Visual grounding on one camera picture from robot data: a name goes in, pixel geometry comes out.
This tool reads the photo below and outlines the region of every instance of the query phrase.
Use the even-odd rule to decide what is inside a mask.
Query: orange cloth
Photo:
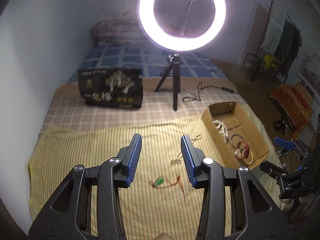
[[[313,109],[310,106],[306,109],[291,88],[290,85],[280,85],[271,92],[269,97],[278,100],[297,128],[292,134],[292,140],[295,140],[313,115]]]

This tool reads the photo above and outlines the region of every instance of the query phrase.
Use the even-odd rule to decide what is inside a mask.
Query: hanging clothes
[[[292,63],[294,62],[294,60],[298,56],[299,48],[301,46],[302,46],[301,35],[300,35],[300,32],[298,31],[298,29],[295,28],[294,33],[293,33],[293,37],[292,37],[292,43],[290,46],[289,54],[288,54],[287,58],[284,60],[284,62],[281,64],[281,66],[279,67],[279,71],[283,75],[288,74]]]
[[[267,32],[261,46],[265,52],[274,55],[284,29],[285,19],[286,12],[273,0],[271,3]]]
[[[298,56],[302,46],[300,31],[289,21],[285,22],[279,45],[275,52],[275,58],[280,61],[279,71],[287,75],[292,63]]]
[[[287,56],[289,55],[294,29],[295,27],[293,26],[292,23],[285,21],[283,32],[281,34],[278,47],[274,54],[275,58],[280,62],[282,60],[286,60]]]

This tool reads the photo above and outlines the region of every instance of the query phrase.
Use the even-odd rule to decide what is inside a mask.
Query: green pendant
[[[164,183],[164,178],[163,177],[159,177],[158,179],[156,179],[156,181],[153,184],[153,187],[158,187],[159,185],[161,185],[162,183]]]

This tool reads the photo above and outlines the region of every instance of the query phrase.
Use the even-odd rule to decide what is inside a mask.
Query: ring light
[[[173,51],[188,51],[198,49],[209,43],[221,30],[226,18],[226,4],[224,0],[214,0],[215,17],[210,28],[197,38],[172,37],[165,33],[158,25],[154,15],[155,0],[140,0],[140,23],[149,37],[160,46]]]

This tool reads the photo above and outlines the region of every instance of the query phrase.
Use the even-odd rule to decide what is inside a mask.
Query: yellow striped sheet
[[[259,122],[249,113],[253,122]],[[166,233],[176,240],[195,239],[200,218],[203,190],[195,190],[188,182],[184,164],[170,164],[180,152],[180,138],[183,134],[202,139],[194,143],[207,157],[223,165],[220,154],[207,132],[201,116],[177,119],[153,124],[114,127],[86,133],[67,132],[62,128],[50,127],[39,140],[30,160],[31,200],[29,203],[34,219],[41,208],[76,164],[85,167],[101,165],[116,156],[121,147],[129,145],[134,133],[142,135],[142,151],[134,182],[129,189],[120,189],[120,201],[124,226],[128,239],[153,239]],[[274,151],[267,139],[270,152]],[[176,173],[186,195],[179,186],[154,189],[150,180],[165,176],[174,182]],[[274,201],[279,204],[279,189],[272,179],[257,172],[260,182]],[[97,234],[96,189],[92,196],[92,233]],[[226,204],[225,234],[230,234],[230,202]]]

